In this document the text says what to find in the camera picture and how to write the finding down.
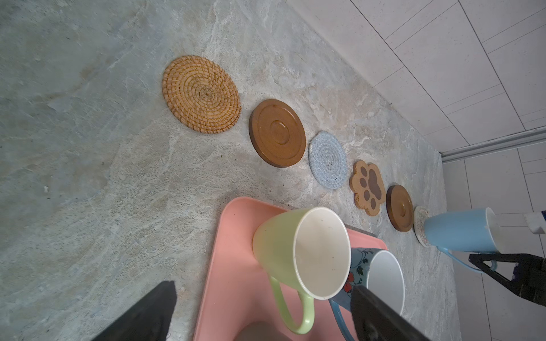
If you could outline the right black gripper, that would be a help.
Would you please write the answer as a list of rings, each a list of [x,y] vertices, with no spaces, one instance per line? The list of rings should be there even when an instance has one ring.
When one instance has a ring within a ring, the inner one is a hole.
[[[470,254],[469,261],[513,294],[545,306],[545,258],[532,254]],[[516,263],[514,279],[497,272],[498,263]]]

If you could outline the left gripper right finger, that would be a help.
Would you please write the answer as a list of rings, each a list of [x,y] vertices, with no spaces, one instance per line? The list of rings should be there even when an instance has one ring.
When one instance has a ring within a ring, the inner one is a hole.
[[[355,286],[351,314],[358,340],[429,340],[365,286]]]

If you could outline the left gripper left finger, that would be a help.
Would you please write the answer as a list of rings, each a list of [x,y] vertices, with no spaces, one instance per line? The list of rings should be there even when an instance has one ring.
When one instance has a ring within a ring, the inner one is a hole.
[[[176,301],[174,281],[162,281],[94,340],[166,340]]]

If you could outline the light blue mug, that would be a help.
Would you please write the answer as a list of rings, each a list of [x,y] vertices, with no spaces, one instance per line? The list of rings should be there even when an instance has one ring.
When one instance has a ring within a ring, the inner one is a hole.
[[[429,217],[424,222],[423,232],[428,244],[478,274],[482,272],[480,269],[465,264],[451,252],[501,252],[500,226],[490,207]]]

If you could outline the blue floral mug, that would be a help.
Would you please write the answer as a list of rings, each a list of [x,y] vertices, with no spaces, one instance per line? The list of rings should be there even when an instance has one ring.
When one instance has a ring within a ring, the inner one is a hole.
[[[365,286],[397,313],[405,305],[405,280],[396,257],[388,250],[352,248],[351,266],[342,289],[329,299],[334,318],[345,340],[352,340],[341,308],[351,309],[352,292]]]

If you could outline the multicolour woven round coaster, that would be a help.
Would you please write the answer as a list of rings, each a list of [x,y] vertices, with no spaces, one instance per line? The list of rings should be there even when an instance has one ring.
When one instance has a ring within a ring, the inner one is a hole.
[[[426,209],[426,207],[423,206],[417,206],[414,210],[414,222],[413,222],[413,230],[416,235],[416,238],[418,242],[423,247],[431,247],[431,244],[429,243],[428,239],[426,238],[425,234],[425,222],[429,218],[429,211]]]

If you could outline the green mug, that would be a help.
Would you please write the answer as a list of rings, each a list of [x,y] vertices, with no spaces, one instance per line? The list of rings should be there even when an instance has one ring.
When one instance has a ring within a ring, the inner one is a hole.
[[[284,324],[295,334],[307,334],[314,325],[315,301],[333,298],[348,277],[351,243],[341,218],[327,207],[287,211],[262,223],[252,246]],[[282,285],[299,295],[300,323],[289,312]]]

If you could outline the brown wooden coaster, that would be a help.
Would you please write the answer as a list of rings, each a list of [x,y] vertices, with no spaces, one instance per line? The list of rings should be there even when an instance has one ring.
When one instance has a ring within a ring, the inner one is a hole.
[[[409,232],[414,223],[414,207],[405,187],[393,185],[387,191],[387,211],[392,226],[399,232]]]
[[[294,166],[307,145],[303,124],[295,111],[278,99],[266,99],[253,110],[250,139],[258,155],[271,166]]]

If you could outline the cork paw print coaster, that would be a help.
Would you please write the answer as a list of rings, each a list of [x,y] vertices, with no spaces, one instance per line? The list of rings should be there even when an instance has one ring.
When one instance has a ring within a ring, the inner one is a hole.
[[[358,209],[365,210],[371,217],[380,213],[380,207],[386,200],[386,190],[380,170],[374,163],[357,160],[349,186]]]

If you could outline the blue woven round coaster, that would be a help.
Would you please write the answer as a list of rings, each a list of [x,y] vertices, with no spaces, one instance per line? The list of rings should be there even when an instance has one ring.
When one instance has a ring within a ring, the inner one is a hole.
[[[334,135],[321,131],[309,144],[310,169],[325,188],[336,190],[347,181],[346,153]]]

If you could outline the woven rattan coaster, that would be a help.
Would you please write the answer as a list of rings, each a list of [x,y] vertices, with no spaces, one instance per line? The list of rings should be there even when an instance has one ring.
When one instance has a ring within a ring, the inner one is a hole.
[[[242,111],[232,78],[218,64],[197,55],[173,60],[162,78],[162,95],[181,123],[204,134],[235,126]]]

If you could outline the dark grey mug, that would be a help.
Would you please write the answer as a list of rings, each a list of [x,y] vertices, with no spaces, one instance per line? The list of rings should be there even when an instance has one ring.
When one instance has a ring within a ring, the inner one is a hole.
[[[273,325],[260,321],[244,327],[234,341],[291,341],[291,339]]]

